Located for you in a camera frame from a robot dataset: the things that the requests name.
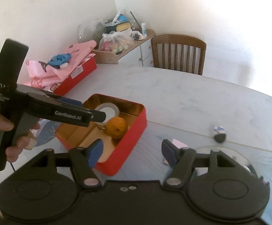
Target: orange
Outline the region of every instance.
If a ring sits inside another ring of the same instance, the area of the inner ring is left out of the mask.
[[[107,122],[106,131],[113,139],[121,139],[127,132],[127,122],[121,117],[114,117]]]

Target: pink wrapping paper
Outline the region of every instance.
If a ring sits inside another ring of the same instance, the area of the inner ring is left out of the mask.
[[[68,66],[65,68],[55,69],[50,65],[39,63],[38,61],[27,60],[26,66],[30,81],[25,83],[32,87],[44,89],[48,85],[60,83],[64,81],[76,67],[83,61],[83,59],[95,48],[96,42],[94,40],[73,44],[62,49],[59,54],[71,54],[71,59],[68,61]]]

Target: screw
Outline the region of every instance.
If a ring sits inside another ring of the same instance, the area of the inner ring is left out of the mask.
[[[129,186],[129,189],[130,189],[130,190],[135,190],[135,189],[137,189],[137,186],[135,186],[135,185],[130,185],[130,186]]]
[[[127,187],[121,187],[120,190],[121,190],[122,192],[127,192],[127,191],[129,191],[129,189],[128,189]]]
[[[87,186],[96,186],[99,184],[99,181],[97,179],[88,178],[84,180],[84,184]]]
[[[177,179],[177,178],[169,178],[169,179],[166,180],[166,182],[170,186],[177,186],[177,185],[180,185],[182,183],[182,181]]]

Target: cabinet door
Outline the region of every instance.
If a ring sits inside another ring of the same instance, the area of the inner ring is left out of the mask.
[[[151,39],[145,41],[141,45],[142,59],[145,60],[153,51],[151,48]]]
[[[118,63],[121,65],[142,66],[140,46],[137,46],[128,54],[124,55],[121,59],[118,60]]]
[[[154,67],[153,54],[150,54],[144,61],[144,67]]]

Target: red cardboard box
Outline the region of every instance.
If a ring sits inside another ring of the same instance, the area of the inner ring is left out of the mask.
[[[120,110],[119,116],[128,123],[128,131],[120,140],[112,139],[94,122],[91,122],[89,127],[62,124],[55,134],[67,150],[78,146],[88,147],[96,139],[102,139],[104,150],[95,168],[108,176],[113,176],[140,139],[147,126],[147,119],[145,107],[142,104],[111,96],[92,95],[83,103],[83,107],[95,109],[106,102],[115,104]]]
[[[94,56],[87,61],[82,62],[53,92],[63,96],[77,85],[83,78],[96,69]]]

